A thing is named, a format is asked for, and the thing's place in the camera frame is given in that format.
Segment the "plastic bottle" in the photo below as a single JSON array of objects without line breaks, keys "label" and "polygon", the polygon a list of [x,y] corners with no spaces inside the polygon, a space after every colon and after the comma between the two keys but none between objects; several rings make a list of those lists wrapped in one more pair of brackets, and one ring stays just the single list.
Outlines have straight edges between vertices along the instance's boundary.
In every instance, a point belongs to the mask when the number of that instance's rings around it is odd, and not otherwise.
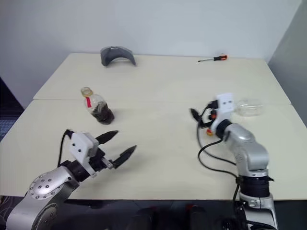
[{"label": "plastic bottle", "polygon": [[243,99],[236,104],[236,112],[241,116],[257,116],[263,113],[263,104],[258,99]]},{"label": "plastic bottle", "polygon": [[98,122],[108,125],[114,120],[112,111],[108,108],[106,101],[100,95],[94,94],[89,87],[83,87],[81,93],[83,97],[85,97],[84,104],[86,109]]}]

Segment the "white wall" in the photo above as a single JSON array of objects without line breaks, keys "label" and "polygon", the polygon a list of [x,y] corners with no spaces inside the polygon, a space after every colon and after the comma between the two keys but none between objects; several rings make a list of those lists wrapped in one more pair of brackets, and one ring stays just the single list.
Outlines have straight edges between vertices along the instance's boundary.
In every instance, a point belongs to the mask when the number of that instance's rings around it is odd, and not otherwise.
[{"label": "white wall", "polygon": [[0,76],[26,107],[70,52],[271,58],[301,0],[0,0]]},{"label": "white wall", "polygon": [[307,1],[298,8],[269,67],[307,126]]}]

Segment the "table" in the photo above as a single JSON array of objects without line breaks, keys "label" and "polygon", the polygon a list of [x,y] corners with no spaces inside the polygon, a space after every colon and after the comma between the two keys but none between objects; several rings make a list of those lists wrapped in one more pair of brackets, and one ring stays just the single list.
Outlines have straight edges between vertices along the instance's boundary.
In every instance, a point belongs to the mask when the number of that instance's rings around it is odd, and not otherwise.
[{"label": "table", "polygon": [[202,102],[233,92],[235,100],[260,99],[264,104],[290,104],[262,59],[229,58],[197,62],[200,57],[135,56],[101,65],[99,54],[70,54],[34,99],[83,100],[89,86],[107,102]]},{"label": "table", "polygon": [[[34,100],[0,143],[0,194],[23,196],[30,182],[56,167],[59,144],[66,128],[90,132],[93,136],[110,130],[120,132],[103,146],[109,159],[138,145],[132,157],[117,170],[103,170],[81,183],[73,199],[231,199],[235,181],[226,174],[202,168],[196,123],[189,108],[202,109],[203,101],[126,102],[113,101],[109,107],[116,119],[99,124],[78,100]],[[307,160],[307,130],[290,104],[267,105],[262,115],[240,117],[238,122],[253,132],[269,152],[270,183],[274,199],[306,199],[304,183]],[[207,143],[216,140],[205,136]],[[64,145],[62,159],[72,160]],[[233,160],[223,144],[209,149]],[[236,168],[208,157],[216,168]]]}]

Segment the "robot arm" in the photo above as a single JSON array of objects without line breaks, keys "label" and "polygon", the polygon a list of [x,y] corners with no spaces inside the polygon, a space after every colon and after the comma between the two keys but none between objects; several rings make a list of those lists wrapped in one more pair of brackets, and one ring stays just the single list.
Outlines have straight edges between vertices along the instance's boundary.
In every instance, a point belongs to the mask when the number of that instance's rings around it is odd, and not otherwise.
[{"label": "robot arm", "polygon": [[105,168],[117,168],[134,152],[136,146],[124,151],[115,161],[107,160],[98,148],[114,137],[117,131],[107,132],[97,138],[89,133],[71,132],[70,152],[75,161],[65,161],[54,170],[33,180],[23,200],[12,210],[7,220],[7,230],[48,230],[62,203],[88,177]]},{"label": "robot arm", "polygon": [[240,201],[236,207],[239,227],[242,230],[278,229],[273,196],[269,191],[272,179],[268,176],[268,153],[251,132],[230,122],[234,111],[232,94],[220,94],[216,99],[207,106],[211,109],[208,123],[197,119],[195,110],[191,111],[201,127],[209,127],[223,139],[235,157],[240,185]]}]

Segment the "floor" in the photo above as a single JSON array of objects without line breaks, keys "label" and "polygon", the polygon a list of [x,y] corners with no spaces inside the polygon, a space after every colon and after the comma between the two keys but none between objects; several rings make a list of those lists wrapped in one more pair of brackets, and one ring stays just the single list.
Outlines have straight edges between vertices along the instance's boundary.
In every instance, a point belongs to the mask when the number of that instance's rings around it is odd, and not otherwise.
[{"label": "floor", "polygon": [[[12,208],[22,197],[10,197],[6,204],[0,206],[0,226],[4,224]],[[232,215],[231,201],[200,201],[200,200],[108,200],[90,201],[93,207],[85,205],[89,201],[69,200],[58,212],[57,222],[52,230],[124,230],[131,218],[142,208],[152,207],[159,211],[160,218],[168,219],[163,229],[187,229],[186,207],[198,205],[206,210],[208,219],[204,230],[219,230],[219,220]],[[275,209],[279,230],[307,229],[307,201],[276,201]]]},{"label": "floor", "polygon": [[0,78],[0,141],[23,111],[24,109]]}]

